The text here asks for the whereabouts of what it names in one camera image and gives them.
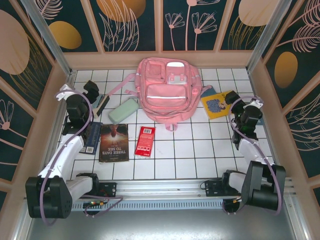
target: yellow book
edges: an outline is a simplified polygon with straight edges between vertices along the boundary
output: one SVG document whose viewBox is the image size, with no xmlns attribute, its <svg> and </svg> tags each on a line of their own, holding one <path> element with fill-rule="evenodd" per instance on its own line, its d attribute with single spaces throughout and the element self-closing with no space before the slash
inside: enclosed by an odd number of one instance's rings
<svg viewBox="0 0 320 240">
<path fill-rule="evenodd" d="M 202 105 L 209 119 L 227 116 L 231 105 L 226 104 L 225 98 L 231 91 L 225 91 L 201 98 Z"/>
</svg>

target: three days to see book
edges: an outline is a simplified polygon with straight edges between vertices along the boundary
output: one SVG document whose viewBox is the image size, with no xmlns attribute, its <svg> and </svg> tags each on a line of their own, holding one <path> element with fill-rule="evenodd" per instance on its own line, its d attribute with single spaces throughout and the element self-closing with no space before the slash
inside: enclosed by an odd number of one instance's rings
<svg viewBox="0 0 320 240">
<path fill-rule="evenodd" d="M 99 162 L 124 162 L 129 160 L 127 124 L 104 124 L 101 126 Z"/>
</svg>

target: green pencil case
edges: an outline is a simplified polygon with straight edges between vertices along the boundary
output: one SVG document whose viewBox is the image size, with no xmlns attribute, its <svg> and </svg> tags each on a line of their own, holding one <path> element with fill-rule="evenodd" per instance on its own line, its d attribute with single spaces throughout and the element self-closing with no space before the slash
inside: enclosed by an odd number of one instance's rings
<svg viewBox="0 0 320 240">
<path fill-rule="evenodd" d="M 118 124 L 139 109 L 139 104 L 135 99 L 129 98 L 116 109 L 109 112 L 108 116 L 113 124 Z"/>
</svg>

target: red box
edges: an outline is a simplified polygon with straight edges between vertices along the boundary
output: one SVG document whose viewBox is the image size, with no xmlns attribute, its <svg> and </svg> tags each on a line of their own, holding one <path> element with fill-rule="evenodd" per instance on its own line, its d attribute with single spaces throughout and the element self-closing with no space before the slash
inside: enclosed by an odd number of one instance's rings
<svg viewBox="0 0 320 240">
<path fill-rule="evenodd" d="M 155 139 L 155 127 L 142 126 L 140 128 L 138 143 L 135 148 L 135 155 L 150 157 Z"/>
</svg>

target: backpack front pocket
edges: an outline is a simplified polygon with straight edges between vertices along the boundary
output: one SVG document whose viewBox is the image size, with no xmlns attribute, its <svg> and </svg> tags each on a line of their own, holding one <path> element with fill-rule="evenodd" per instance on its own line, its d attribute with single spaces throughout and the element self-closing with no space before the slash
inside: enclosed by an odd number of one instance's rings
<svg viewBox="0 0 320 240">
<path fill-rule="evenodd" d="M 151 84 L 147 87 L 146 101 L 154 107 L 172 110 L 187 102 L 187 90 L 183 85 Z"/>
<path fill-rule="evenodd" d="M 166 81 L 166 66 L 161 61 L 150 60 L 145 68 L 146 81 L 150 84 L 163 84 Z"/>
</svg>

